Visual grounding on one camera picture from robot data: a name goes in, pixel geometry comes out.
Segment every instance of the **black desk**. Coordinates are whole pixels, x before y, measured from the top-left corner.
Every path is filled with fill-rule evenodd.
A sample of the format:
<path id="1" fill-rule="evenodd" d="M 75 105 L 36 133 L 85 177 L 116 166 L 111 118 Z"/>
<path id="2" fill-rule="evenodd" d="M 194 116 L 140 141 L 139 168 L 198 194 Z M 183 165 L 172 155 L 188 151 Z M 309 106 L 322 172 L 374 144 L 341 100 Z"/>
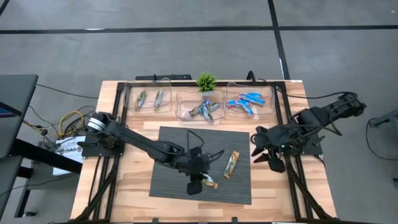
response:
<path id="1" fill-rule="evenodd" d="M 81 171 L 82 164 L 76 161 L 16 139 L 37 79 L 37 75 L 0 75 L 0 102 L 22 112 L 22 116 L 0 118 L 0 194 L 7 192 L 0 196 L 0 219 L 16 177 L 32 176 L 32 168 L 21 167 L 23 157 L 77 174 Z M 25 188 L 16 217 L 22 216 L 28 196 L 29 189 Z"/>

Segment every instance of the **transparent container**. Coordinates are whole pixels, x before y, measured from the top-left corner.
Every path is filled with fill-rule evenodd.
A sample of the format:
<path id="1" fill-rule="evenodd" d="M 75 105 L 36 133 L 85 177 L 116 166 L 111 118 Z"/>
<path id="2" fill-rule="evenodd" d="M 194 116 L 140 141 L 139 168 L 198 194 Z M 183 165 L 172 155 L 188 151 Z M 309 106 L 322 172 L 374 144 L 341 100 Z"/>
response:
<path id="1" fill-rule="evenodd" d="M 253 112 L 253 117 L 242 107 L 226 107 L 227 117 L 232 119 L 253 119 L 253 120 L 263 120 L 267 119 L 269 116 L 275 116 L 275 90 L 271 86 L 246 86 L 238 85 L 235 82 L 230 82 L 226 87 L 226 101 L 238 100 L 240 93 L 260 93 L 263 100 L 266 102 L 264 106 L 251 103 L 250 107 Z"/>
<path id="2" fill-rule="evenodd" d="M 163 97 L 158 106 L 155 105 L 158 92 Z M 145 91 L 145 100 L 141 107 L 137 106 L 138 98 Z M 124 106 L 132 113 L 163 113 L 172 109 L 172 83 L 168 78 L 156 81 L 136 81 L 124 84 Z"/>
<path id="3" fill-rule="evenodd" d="M 225 95 L 223 91 L 215 90 L 211 92 L 201 93 L 199 91 L 177 92 L 177 105 L 175 107 L 175 115 L 183 124 L 220 124 L 225 117 Z M 190 111 L 200 106 L 204 100 L 212 103 L 220 103 L 220 106 L 210 114 L 213 120 L 206 120 L 203 114 L 191 116 Z"/>

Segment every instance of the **floor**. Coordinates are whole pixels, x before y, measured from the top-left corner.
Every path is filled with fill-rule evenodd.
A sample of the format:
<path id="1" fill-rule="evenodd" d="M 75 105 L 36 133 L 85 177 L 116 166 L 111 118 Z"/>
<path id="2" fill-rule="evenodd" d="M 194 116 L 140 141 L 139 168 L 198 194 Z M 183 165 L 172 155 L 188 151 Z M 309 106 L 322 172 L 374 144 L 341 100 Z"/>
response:
<path id="1" fill-rule="evenodd" d="M 269 2 L 274 3 L 276 14 L 270 11 Z M 396 223 L 398 189 L 392 178 L 398 173 L 398 162 L 375 157 L 366 147 L 364 131 L 368 119 L 397 109 L 398 26 L 387 26 L 398 24 L 397 1 L 0 0 L 2 3 L 0 74 L 35 73 L 39 83 L 54 88 L 98 96 L 103 80 L 133 80 L 154 73 L 197 78 L 203 70 L 220 79 L 234 79 L 245 78 L 253 70 L 258 78 L 303 80 L 308 96 L 356 92 L 368 106 L 364 114 L 336 122 L 343 137 L 321 133 L 326 136 L 322 148 L 336 211 L 343 220 Z M 260 28 L 133 29 L 198 26 Z M 280 32 L 269 29 L 272 26 L 280 26 Z M 304 26 L 316 27 L 304 30 Z M 102 28 L 110 30 L 82 30 Z M 49 29 L 59 31 L 42 31 Z M 32 32 L 17 34 L 16 30 Z M 310 105 L 333 100 L 310 100 Z M 38 87 L 30 105 L 43 118 L 57 122 L 67 111 L 95 106 L 96 101 Z M 43 124 L 31 110 L 26 120 Z M 378 154 L 398 158 L 394 134 L 384 125 L 369 130 L 369 141 Z M 33 144 L 41 140 L 27 127 L 21 128 L 19 137 Z M 17 179 L 15 186 L 22 184 L 24 180 Z M 38 215 L 19 219 L 13 215 L 21 191 L 14 190 L 0 223 L 68 220 L 76 181 L 65 180 L 64 186 L 32 192 L 27 208 Z"/>

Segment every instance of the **wooden table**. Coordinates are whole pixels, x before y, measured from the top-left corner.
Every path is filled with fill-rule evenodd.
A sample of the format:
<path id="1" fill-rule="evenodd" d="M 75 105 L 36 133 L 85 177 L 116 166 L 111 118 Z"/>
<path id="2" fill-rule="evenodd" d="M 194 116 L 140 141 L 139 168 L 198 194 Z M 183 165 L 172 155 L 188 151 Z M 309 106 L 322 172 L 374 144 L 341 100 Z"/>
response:
<path id="1" fill-rule="evenodd" d="M 103 82 L 97 111 L 112 113 L 117 84 L 117 81 Z M 301 81 L 285 81 L 285 84 L 288 95 L 305 96 L 304 85 Z M 267 116 L 266 119 L 254 120 L 250 123 L 236 121 L 226 116 L 218 125 L 182 124 L 175 117 L 176 92 L 197 89 L 193 86 L 173 87 L 170 111 L 152 114 L 133 114 L 129 111 L 126 124 L 133 131 L 151 139 L 158 138 L 160 126 L 242 131 L 252 135 L 255 133 L 256 126 L 271 128 L 277 125 L 276 116 Z M 225 90 L 226 88 L 217 87 L 217 89 Z M 278 94 L 282 114 L 285 118 L 282 97 L 280 93 Z M 289 102 L 292 113 L 308 108 L 306 99 L 289 97 Z M 92 157 L 84 161 L 71 218 L 77 217 L 87 206 L 97 159 Z M 313 156 L 302 156 L 302 160 L 309 191 L 327 213 L 335 216 L 335 208 L 323 164 Z M 149 189 L 153 166 L 154 161 L 145 152 L 130 145 L 126 146 L 119 164 L 111 222 L 151 222 L 153 218 L 159 218 L 160 222 L 230 222 L 231 217 L 237 217 L 240 222 L 295 220 L 287 173 L 280 174 L 271 171 L 266 162 L 251 163 L 251 205 L 150 197 Z M 98 186 L 98 180 L 99 175 L 97 175 L 94 193 Z M 299 189 L 297 192 L 301 214 L 305 217 L 303 197 Z M 106 192 L 101 203 L 100 218 L 104 217 L 107 198 Z"/>

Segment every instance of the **gray rug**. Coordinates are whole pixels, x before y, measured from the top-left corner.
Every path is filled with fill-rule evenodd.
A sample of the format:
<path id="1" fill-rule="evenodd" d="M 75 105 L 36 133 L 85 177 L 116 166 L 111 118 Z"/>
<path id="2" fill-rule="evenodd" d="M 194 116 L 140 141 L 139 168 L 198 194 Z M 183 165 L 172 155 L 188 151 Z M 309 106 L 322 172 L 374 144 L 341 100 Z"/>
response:
<path id="1" fill-rule="evenodd" d="M 205 141 L 203 153 L 214 154 L 224 149 L 224 154 L 211 163 L 209 175 L 218 183 L 214 189 L 203 184 L 200 194 L 188 195 L 189 177 L 177 170 L 155 163 L 150 183 L 149 196 L 251 204 L 249 133 L 232 131 L 211 131 L 190 129 Z M 160 127 L 159 140 L 170 141 L 182 147 L 187 146 L 187 129 Z M 200 140 L 190 134 L 190 148 L 200 144 Z M 239 152 L 238 161 L 230 179 L 224 176 L 224 170 L 233 151 Z"/>

